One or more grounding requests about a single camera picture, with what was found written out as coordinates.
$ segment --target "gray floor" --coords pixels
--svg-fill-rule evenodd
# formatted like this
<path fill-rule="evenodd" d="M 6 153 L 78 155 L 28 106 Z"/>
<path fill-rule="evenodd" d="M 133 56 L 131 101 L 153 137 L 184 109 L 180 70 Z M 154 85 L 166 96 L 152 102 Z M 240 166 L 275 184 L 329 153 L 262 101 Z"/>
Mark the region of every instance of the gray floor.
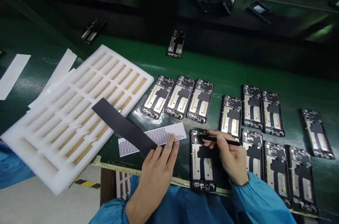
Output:
<path fill-rule="evenodd" d="M 88 166 L 79 177 L 100 183 L 100 168 Z M 87 224 L 99 209 L 100 191 L 73 184 L 55 197 L 32 177 L 0 190 L 1 224 Z"/>

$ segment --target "white perforated tray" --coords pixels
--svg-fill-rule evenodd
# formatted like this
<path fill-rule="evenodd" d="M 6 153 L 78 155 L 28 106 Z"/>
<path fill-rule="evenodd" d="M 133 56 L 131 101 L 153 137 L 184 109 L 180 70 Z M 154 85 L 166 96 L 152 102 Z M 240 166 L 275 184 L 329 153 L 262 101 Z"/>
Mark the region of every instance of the white perforated tray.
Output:
<path fill-rule="evenodd" d="M 91 107 L 105 98 L 126 117 L 153 81 L 102 45 L 1 139 L 58 195 L 113 134 Z"/>
<path fill-rule="evenodd" d="M 182 122 L 145 132 L 145 134 L 158 146 L 167 143 L 170 133 L 175 134 L 175 140 L 186 138 L 184 124 Z M 138 148 L 124 138 L 118 139 L 118 144 L 120 157 L 139 152 Z"/>

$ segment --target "white perforated sheet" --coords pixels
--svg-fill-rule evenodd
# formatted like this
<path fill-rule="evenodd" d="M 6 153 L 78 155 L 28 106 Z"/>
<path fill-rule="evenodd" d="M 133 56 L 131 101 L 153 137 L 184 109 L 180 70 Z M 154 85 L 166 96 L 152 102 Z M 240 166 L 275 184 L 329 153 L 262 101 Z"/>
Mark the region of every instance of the white perforated sheet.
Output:
<path fill-rule="evenodd" d="M 153 81 L 102 45 L 1 139 L 58 195 L 113 134 L 92 106 L 105 98 L 126 117 Z"/>
<path fill-rule="evenodd" d="M 158 146 L 167 143 L 170 133 L 175 134 L 175 140 L 186 138 L 184 124 L 182 122 L 145 132 L 145 134 Z M 119 139 L 118 144 L 120 157 L 139 152 L 134 145 L 124 138 Z"/>

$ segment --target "blue gown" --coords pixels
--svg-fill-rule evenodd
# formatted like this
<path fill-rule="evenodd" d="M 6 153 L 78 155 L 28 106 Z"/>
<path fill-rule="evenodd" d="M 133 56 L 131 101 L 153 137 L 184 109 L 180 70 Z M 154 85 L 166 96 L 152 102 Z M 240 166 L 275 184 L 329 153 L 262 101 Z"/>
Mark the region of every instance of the blue gown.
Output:
<path fill-rule="evenodd" d="M 194 191 L 170 185 L 160 206 L 147 223 L 293 223 L 292 214 L 277 193 L 249 172 L 249 182 L 237 186 L 231 182 L 231 197 L 211 193 L 198 194 Z M 131 196 L 139 183 L 138 176 L 132 176 Z M 112 199 L 103 204 L 90 224 L 128 224 L 125 213 L 127 201 Z"/>

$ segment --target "electronic component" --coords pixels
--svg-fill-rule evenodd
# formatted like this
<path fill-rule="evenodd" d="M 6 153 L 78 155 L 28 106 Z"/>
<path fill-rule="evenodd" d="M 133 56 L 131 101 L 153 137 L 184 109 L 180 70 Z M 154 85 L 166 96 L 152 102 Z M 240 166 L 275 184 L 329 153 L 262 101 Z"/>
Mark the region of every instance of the electronic component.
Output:
<path fill-rule="evenodd" d="M 194 87 L 194 80 L 179 76 L 174 87 L 169 102 L 165 108 L 165 113 L 182 120 L 184 118 L 188 101 L 191 98 Z"/>
<path fill-rule="evenodd" d="M 241 99 L 222 97 L 220 131 L 231 134 L 237 141 L 240 141 L 241 104 Z"/>
<path fill-rule="evenodd" d="M 292 208 L 297 212 L 317 215 L 311 156 L 308 152 L 287 146 L 291 177 Z"/>
<path fill-rule="evenodd" d="M 140 109 L 141 113 L 154 119 L 159 119 L 167 98 L 173 88 L 174 80 L 164 76 L 159 76 L 149 94 L 144 106 Z"/>
<path fill-rule="evenodd" d="M 216 191 L 213 167 L 213 149 L 204 146 L 200 135 L 207 135 L 208 131 L 190 131 L 191 143 L 191 189 L 200 192 Z"/>
<path fill-rule="evenodd" d="M 194 0 L 198 6 L 204 11 L 204 13 L 216 11 L 216 4 L 212 3 L 210 0 Z"/>
<path fill-rule="evenodd" d="M 186 114 L 187 118 L 199 123 L 206 123 L 213 87 L 214 85 L 210 82 L 201 79 L 197 80 L 190 102 L 190 108 Z"/>
<path fill-rule="evenodd" d="M 262 91 L 261 94 L 265 132 L 274 136 L 284 137 L 285 131 L 281 116 L 279 95 L 266 91 Z"/>
<path fill-rule="evenodd" d="M 256 86 L 243 85 L 243 124 L 262 129 L 261 91 Z"/>
<path fill-rule="evenodd" d="M 301 110 L 308 137 L 310 138 L 313 154 L 315 157 L 335 159 L 329 145 L 320 113 L 314 110 Z"/>
<path fill-rule="evenodd" d="M 247 151 L 247 171 L 252 172 L 261 180 L 264 180 L 262 169 L 262 135 L 246 129 L 242 129 L 241 134 L 243 147 L 245 147 Z"/>
<path fill-rule="evenodd" d="M 183 55 L 185 37 L 185 31 L 174 29 L 166 55 L 170 57 L 181 58 Z"/>
<path fill-rule="evenodd" d="M 288 167 L 285 148 L 265 141 L 265 180 L 290 209 Z"/>
<path fill-rule="evenodd" d="M 247 9 L 249 9 L 251 12 L 256 14 L 259 18 L 261 18 L 267 24 L 272 24 L 272 22 L 276 20 L 276 15 L 259 2 L 254 2 L 250 4 L 247 7 Z"/>
<path fill-rule="evenodd" d="M 94 19 L 92 23 L 87 27 L 86 32 L 81 36 L 85 39 L 87 44 L 92 44 L 98 33 L 101 32 L 102 28 L 106 25 L 106 21 L 101 19 Z"/>
<path fill-rule="evenodd" d="M 222 5 L 226 9 L 227 13 L 230 15 L 231 11 L 234 8 L 234 4 L 236 3 L 236 0 L 224 0 Z"/>

